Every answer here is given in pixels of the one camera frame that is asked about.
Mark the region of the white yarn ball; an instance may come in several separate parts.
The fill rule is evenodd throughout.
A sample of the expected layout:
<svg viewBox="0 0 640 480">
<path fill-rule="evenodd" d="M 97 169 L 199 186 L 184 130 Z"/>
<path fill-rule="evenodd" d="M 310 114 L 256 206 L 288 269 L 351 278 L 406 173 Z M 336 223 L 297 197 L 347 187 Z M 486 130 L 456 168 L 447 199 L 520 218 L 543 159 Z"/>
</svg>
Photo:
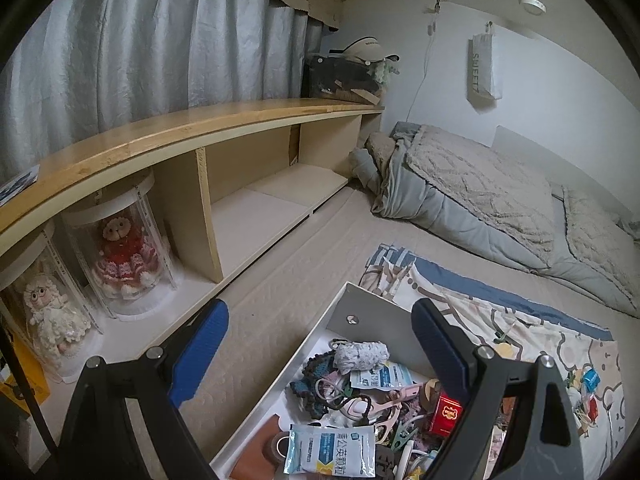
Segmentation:
<svg viewBox="0 0 640 480">
<path fill-rule="evenodd" d="M 334 366 L 342 375 L 377 370 L 390 358 L 386 344 L 379 341 L 334 340 L 330 346 Z"/>
</svg>

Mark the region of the cartoon bear patterned blanket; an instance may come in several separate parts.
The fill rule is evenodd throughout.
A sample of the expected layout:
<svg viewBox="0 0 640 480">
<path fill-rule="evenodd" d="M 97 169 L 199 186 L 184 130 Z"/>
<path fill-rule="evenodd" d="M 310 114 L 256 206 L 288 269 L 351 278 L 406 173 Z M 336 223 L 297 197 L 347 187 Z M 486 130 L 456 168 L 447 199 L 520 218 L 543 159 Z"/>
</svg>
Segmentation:
<svg viewBox="0 0 640 480">
<path fill-rule="evenodd" d="M 382 244 L 369 258 L 359 285 L 409 310 L 431 299 L 447 321 L 474 344 L 488 344 L 507 359 L 533 362 L 542 354 L 555 360 L 575 408 L 584 476 L 600 478 L 626 441 L 625 393 L 620 352 L 611 332 L 545 304 L 455 274 L 406 248 Z M 582 386 L 582 373 L 594 368 L 594 393 Z M 595 396 L 592 424 L 587 401 Z"/>
</svg>

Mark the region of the doll in white dress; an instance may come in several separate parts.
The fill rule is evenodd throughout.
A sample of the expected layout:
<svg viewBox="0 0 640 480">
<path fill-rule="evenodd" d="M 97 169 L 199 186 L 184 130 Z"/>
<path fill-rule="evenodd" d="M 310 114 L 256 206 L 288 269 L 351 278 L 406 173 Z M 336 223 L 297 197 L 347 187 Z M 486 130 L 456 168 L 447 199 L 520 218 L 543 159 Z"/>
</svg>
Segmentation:
<svg viewBox="0 0 640 480">
<path fill-rule="evenodd" d="M 92 329 L 88 316 L 74 307 L 48 274 L 36 274 L 26 284 L 23 301 L 35 343 L 51 360 L 73 354 Z"/>
</svg>

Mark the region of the doll in red dress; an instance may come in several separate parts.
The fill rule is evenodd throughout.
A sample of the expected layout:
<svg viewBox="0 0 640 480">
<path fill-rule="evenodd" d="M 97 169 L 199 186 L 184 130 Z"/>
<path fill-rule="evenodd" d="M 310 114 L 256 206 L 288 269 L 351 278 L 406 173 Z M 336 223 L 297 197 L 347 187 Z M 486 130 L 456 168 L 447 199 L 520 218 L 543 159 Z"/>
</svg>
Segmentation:
<svg viewBox="0 0 640 480">
<path fill-rule="evenodd" d="M 130 214 L 104 219 L 98 229 L 98 260 L 91 275 L 108 299 L 134 300 L 160 279 L 160 259 L 152 240 Z"/>
</svg>

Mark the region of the white storage box left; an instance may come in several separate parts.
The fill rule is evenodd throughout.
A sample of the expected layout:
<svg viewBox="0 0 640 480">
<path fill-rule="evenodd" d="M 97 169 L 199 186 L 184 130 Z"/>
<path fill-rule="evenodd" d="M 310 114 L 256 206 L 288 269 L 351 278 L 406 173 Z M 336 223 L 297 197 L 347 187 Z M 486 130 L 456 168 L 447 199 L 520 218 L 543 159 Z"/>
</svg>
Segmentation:
<svg viewBox="0 0 640 480">
<path fill-rule="evenodd" d="M 334 340 L 379 341 L 390 358 L 342 375 Z M 411 309 L 347 283 L 212 468 L 221 479 L 416 479 L 461 413 L 413 333 Z"/>
</svg>

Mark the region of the wooden bedside shelf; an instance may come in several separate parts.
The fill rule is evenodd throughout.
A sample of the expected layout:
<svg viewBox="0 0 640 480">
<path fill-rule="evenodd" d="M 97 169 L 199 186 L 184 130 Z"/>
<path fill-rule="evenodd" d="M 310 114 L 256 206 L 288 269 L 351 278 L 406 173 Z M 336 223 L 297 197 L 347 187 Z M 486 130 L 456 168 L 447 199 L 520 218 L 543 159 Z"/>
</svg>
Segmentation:
<svg viewBox="0 0 640 480">
<path fill-rule="evenodd" d="M 380 122 L 370 105 L 322 99 L 192 108 L 76 143 L 1 209 L 9 252 L 92 193 L 153 175 L 156 216 L 186 271 L 149 314 L 106 322 L 109 361 L 141 356 L 347 183 L 348 154 Z"/>
</svg>

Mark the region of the beige quilted pillow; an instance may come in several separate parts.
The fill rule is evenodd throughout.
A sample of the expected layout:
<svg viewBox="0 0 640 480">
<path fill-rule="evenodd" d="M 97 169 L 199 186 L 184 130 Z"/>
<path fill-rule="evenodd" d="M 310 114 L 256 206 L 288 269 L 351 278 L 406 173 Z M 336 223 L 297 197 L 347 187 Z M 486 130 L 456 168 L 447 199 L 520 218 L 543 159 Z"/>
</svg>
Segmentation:
<svg viewBox="0 0 640 480">
<path fill-rule="evenodd" d="M 566 240 L 572 255 L 639 307 L 639 247 L 588 194 L 564 186 Z"/>
<path fill-rule="evenodd" d="M 411 170 L 488 226 L 509 235 L 546 268 L 554 249 L 546 177 L 487 146 L 423 125 L 406 155 Z"/>
</svg>

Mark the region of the right beige quilted pillow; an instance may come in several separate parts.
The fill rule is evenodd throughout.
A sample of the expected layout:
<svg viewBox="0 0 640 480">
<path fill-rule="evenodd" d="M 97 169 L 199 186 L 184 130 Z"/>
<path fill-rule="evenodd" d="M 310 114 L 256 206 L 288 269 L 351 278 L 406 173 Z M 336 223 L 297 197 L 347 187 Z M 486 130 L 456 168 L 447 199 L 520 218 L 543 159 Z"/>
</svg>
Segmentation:
<svg viewBox="0 0 640 480">
<path fill-rule="evenodd" d="M 566 240 L 572 255 L 639 307 L 639 247 L 588 194 L 564 186 Z"/>
</svg>

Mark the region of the white headboard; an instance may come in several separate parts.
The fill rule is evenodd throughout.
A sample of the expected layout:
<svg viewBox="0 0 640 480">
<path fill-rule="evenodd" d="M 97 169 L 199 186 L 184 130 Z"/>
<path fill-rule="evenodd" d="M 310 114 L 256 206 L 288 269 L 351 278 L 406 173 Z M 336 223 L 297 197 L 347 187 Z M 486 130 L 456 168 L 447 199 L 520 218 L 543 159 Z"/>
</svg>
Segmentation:
<svg viewBox="0 0 640 480">
<path fill-rule="evenodd" d="M 625 221 L 632 219 L 632 212 L 600 183 L 564 158 L 525 136 L 498 126 L 491 148 L 540 170 L 553 184 L 568 186 L 589 194 L 603 209 L 615 212 Z"/>
</svg>

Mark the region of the grey folded duvet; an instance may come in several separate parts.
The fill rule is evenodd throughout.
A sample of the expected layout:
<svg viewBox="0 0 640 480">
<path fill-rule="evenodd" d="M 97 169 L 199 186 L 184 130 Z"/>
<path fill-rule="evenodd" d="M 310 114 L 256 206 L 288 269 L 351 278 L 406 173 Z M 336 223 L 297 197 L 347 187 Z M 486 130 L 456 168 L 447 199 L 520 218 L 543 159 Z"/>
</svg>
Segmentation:
<svg viewBox="0 0 640 480">
<path fill-rule="evenodd" d="M 591 193 L 430 125 L 400 122 L 348 155 L 372 211 L 472 254 L 639 314 L 639 227 Z"/>
</svg>

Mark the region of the white hanging paper bag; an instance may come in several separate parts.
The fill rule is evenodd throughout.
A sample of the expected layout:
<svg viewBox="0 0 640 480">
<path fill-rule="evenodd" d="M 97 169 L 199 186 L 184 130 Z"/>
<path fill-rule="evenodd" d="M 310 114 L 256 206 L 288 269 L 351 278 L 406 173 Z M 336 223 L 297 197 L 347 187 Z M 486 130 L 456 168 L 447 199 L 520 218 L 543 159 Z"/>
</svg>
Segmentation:
<svg viewBox="0 0 640 480">
<path fill-rule="evenodd" d="M 502 99 L 500 44 L 495 34 L 484 32 L 470 40 L 469 78 L 474 96 L 489 101 Z"/>
</svg>

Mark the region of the grey curtain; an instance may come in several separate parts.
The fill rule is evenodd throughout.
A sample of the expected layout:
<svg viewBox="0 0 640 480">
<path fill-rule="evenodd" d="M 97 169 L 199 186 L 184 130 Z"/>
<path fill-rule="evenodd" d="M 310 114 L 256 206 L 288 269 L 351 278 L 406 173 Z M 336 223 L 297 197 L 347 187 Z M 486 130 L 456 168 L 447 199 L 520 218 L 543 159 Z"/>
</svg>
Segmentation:
<svg viewBox="0 0 640 480">
<path fill-rule="evenodd" d="M 144 118 L 296 98 L 321 34 L 278 0 L 54 0 L 1 73 L 1 177 Z"/>
</svg>

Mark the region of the black bag on shelf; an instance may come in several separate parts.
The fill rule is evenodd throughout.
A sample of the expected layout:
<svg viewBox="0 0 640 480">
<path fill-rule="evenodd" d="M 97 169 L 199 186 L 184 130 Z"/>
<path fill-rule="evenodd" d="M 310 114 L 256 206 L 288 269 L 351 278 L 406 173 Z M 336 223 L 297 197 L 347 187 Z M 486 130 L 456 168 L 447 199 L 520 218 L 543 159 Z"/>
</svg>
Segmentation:
<svg viewBox="0 0 640 480">
<path fill-rule="evenodd" d="M 314 54 L 306 58 L 300 94 L 303 98 L 377 106 L 383 86 L 375 79 L 372 66 Z"/>
</svg>

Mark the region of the white cap on shelf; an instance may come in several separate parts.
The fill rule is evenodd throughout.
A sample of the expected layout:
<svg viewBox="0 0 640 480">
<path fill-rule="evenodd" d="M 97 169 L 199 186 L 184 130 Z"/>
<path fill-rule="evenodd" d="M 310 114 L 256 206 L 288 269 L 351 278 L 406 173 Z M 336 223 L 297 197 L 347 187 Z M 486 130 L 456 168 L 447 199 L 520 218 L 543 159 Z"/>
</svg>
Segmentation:
<svg viewBox="0 0 640 480">
<path fill-rule="evenodd" d="M 342 55 L 351 61 L 361 62 L 366 65 L 390 61 L 400 61 L 400 56 L 393 52 L 387 52 L 374 37 L 362 37 L 346 47 Z"/>
</svg>

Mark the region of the ceiling smoke detector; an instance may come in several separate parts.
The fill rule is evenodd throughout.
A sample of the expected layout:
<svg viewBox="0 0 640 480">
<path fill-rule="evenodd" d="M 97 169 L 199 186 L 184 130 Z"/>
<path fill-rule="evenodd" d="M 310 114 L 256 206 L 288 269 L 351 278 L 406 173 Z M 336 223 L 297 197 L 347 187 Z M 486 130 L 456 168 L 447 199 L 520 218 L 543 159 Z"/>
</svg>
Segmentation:
<svg viewBox="0 0 640 480">
<path fill-rule="evenodd" d="M 540 0 L 518 0 L 520 6 L 533 16 L 541 16 L 547 12 L 546 5 Z"/>
</svg>

